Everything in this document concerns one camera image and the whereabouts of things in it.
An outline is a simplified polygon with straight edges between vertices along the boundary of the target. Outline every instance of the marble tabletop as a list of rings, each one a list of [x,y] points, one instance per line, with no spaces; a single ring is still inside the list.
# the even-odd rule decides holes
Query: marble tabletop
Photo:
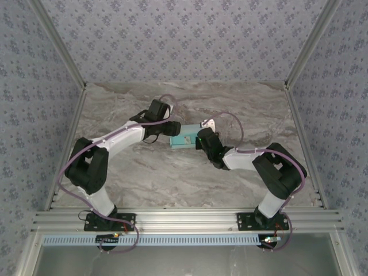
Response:
[[[92,139],[122,126],[147,109],[154,98],[170,93],[178,100],[175,120],[197,124],[219,111],[238,116],[244,128],[240,148],[282,144],[306,168],[292,114],[281,85],[256,82],[114,83],[86,87],[86,100],[75,134]],[[240,139],[237,122],[228,115],[215,119],[224,145]],[[68,179],[67,189],[77,192]],[[256,207],[267,188],[256,171],[218,170],[202,151],[171,149],[169,138],[138,143],[110,162],[106,189],[118,207]],[[290,205],[317,205],[310,177]],[[59,191],[53,206],[84,206]]]

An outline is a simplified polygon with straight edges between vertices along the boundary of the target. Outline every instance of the patterned wallpaper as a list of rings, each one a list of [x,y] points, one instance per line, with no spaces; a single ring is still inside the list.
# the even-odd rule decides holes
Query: patterned wallpaper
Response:
[[[0,1],[0,275],[42,210],[79,94],[26,0]]]
[[[368,2],[343,0],[294,95],[331,208],[368,275]]]
[[[87,82],[284,80],[325,0],[42,0]]]

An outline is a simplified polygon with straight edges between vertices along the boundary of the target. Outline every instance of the aluminum frame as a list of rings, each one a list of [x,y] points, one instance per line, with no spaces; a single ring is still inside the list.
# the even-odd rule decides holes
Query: aluminum frame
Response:
[[[295,102],[293,93],[289,90],[289,88],[287,87],[285,88],[285,93],[286,93],[287,101],[289,102],[290,111],[292,113],[295,126],[297,128],[297,133],[299,136],[301,148],[303,150],[305,162],[308,167],[309,176],[312,179],[314,188],[318,190],[323,208],[327,209],[328,208],[327,197],[324,193],[323,185],[322,185],[322,182],[321,182],[318,170],[317,170],[317,166],[313,158],[312,151],[310,149],[308,140],[306,138],[306,133],[303,127],[303,123],[302,123],[299,111],[297,109],[297,104]]]
[[[31,235],[24,248],[17,276],[32,275],[36,268],[44,235],[79,234],[90,236],[95,232],[84,232],[84,221],[78,213],[84,209],[56,208],[38,212],[32,225]],[[119,212],[137,214],[136,225],[141,234],[227,234],[239,235],[236,214],[252,212],[251,208],[122,208]],[[295,235],[299,233],[330,233],[336,258],[343,276],[359,275],[351,252],[347,249],[344,225],[338,210],[323,208],[285,208],[293,221]],[[271,233],[272,231],[247,231],[243,233]]]
[[[44,5],[41,3],[40,0],[28,0],[28,3],[34,11],[41,26],[46,31],[59,56],[63,60],[74,82],[79,86],[80,89],[83,89],[85,87],[85,82],[82,78],[82,75],[80,74],[73,58],[68,52],[68,49],[65,46],[65,43],[62,40],[60,34],[57,32],[55,26],[53,25],[53,22],[49,14],[47,13]]]
[[[313,29],[309,33],[306,42],[304,43],[292,69],[289,72],[289,75],[286,78],[288,88],[292,88],[296,83],[299,75],[302,73],[308,59],[316,48],[317,43],[322,37],[324,31],[327,29],[327,26],[338,9],[341,1],[342,0],[327,0],[323,6],[323,9],[318,16]]]

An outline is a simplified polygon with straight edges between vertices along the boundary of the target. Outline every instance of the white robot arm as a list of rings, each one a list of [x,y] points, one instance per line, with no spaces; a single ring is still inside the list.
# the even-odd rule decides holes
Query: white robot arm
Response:
[[[138,123],[162,121],[170,116],[170,110],[171,106],[155,99],[148,110],[130,118],[126,124],[113,132],[92,140],[84,137],[77,140],[71,158],[93,142],[102,140],[102,143],[78,157],[65,171],[65,176],[84,194],[95,210],[104,216],[116,212],[116,207],[105,189],[108,161],[114,155],[151,135],[176,136],[180,133],[181,125],[179,122],[169,121],[158,125],[127,127]]]
[[[255,209],[256,222],[267,228],[290,194],[301,184],[301,175],[288,160],[268,152],[239,153],[233,147],[223,146],[219,136],[210,128],[198,132],[196,149],[204,150],[211,163],[223,170],[257,171],[269,189],[262,202]],[[280,152],[291,158],[306,177],[306,170],[278,143],[272,143],[269,150]]]

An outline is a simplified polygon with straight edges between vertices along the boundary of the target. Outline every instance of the cable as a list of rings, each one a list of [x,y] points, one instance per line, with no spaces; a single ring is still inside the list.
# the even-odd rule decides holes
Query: cable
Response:
[[[92,211],[90,211],[90,210],[82,210],[82,211],[80,211],[80,212],[78,213],[78,219],[79,219],[79,220],[82,220],[82,221],[86,221],[86,220],[84,220],[84,219],[80,218],[80,217],[81,217],[81,213],[83,213],[83,212],[89,212],[89,213],[92,213]]]
[[[216,118],[216,117],[218,117],[219,115],[222,115],[222,114],[228,114],[228,115],[232,116],[237,121],[237,123],[239,124],[240,131],[241,131],[241,138],[240,138],[240,141],[238,142],[238,144],[235,146],[235,148],[237,149],[240,146],[240,144],[242,143],[243,139],[244,139],[244,129],[243,129],[242,123],[240,122],[238,117],[236,117],[234,114],[232,114],[231,112],[227,112],[227,111],[218,112],[215,115],[212,115],[211,117],[209,117],[209,119],[207,119],[202,125],[207,124],[209,122],[209,120],[212,120],[213,118]]]
[[[154,142],[156,142],[157,141],[157,139],[159,138],[159,136],[158,135],[156,135],[156,139],[155,140],[153,140],[152,142],[147,142],[146,140],[142,140],[142,142],[144,142],[144,143],[146,143],[146,144],[153,144]]]
[[[175,113],[177,111],[177,99],[175,99],[174,96],[172,96],[171,94],[165,94],[165,95],[162,95],[160,97],[160,99],[163,99],[164,97],[169,97],[171,98],[172,101],[174,101],[174,106],[172,108],[172,111],[170,113],[170,116],[167,118],[167,119],[164,119],[162,121],[159,121],[159,122],[145,122],[145,123],[140,123],[140,124],[132,124],[132,125],[128,125],[126,128],[122,128],[122,129],[119,129],[113,133],[111,133],[110,135],[106,136],[106,137],[103,137],[101,140],[98,140],[98,141],[95,141],[93,142],[92,144],[88,145],[87,147],[85,147],[84,149],[82,149],[81,151],[77,152],[73,157],[70,158],[70,160],[62,167],[62,169],[60,170],[59,174],[57,175],[57,179],[56,179],[56,183],[58,185],[58,187],[63,191],[65,192],[66,194],[74,197],[74,198],[77,198],[81,201],[83,201],[90,209],[92,212],[94,212],[96,215],[98,215],[99,217],[102,217],[103,219],[105,220],[110,220],[110,221],[115,221],[115,222],[118,222],[118,223],[125,223],[125,224],[128,224],[130,225],[134,230],[135,232],[137,233],[137,238],[135,240],[135,242],[133,243],[132,246],[130,246],[129,248],[125,249],[125,250],[114,250],[114,251],[109,251],[111,254],[120,254],[120,253],[126,253],[126,252],[129,252],[129,251],[132,251],[138,244],[138,241],[139,241],[139,231],[138,231],[138,228],[132,224],[130,221],[127,221],[127,220],[120,220],[118,218],[113,218],[113,217],[107,217],[107,216],[104,216],[103,214],[101,214],[99,211],[95,210],[92,206],[91,203],[89,203],[86,199],[84,199],[83,197],[77,195],[77,194],[74,194],[72,193],[71,191],[67,190],[61,183],[61,179],[62,179],[62,176],[64,174],[64,172],[66,171],[66,169],[79,157],[81,156],[83,153],[85,153],[86,151],[90,150],[91,148],[93,148],[95,145],[99,145],[101,144],[103,141],[106,141],[106,140],[109,140],[111,139],[112,137],[114,137],[115,135],[118,135],[124,131],[127,131],[131,128],[135,128],[135,127],[142,127],[142,126],[146,126],[146,125],[159,125],[159,124],[163,124],[165,122],[168,122],[170,121],[170,119],[172,119],[174,116],[175,116]]]
[[[282,231],[281,239],[282,239],[282,238],[283,238],[283,228],[282,228],[282,226],[281,226],[281,225],[279,225],[278,223],[275,223],[275,227],[276,227],[276,228],[280,228],[280,229],[281,229],[281,231]]]

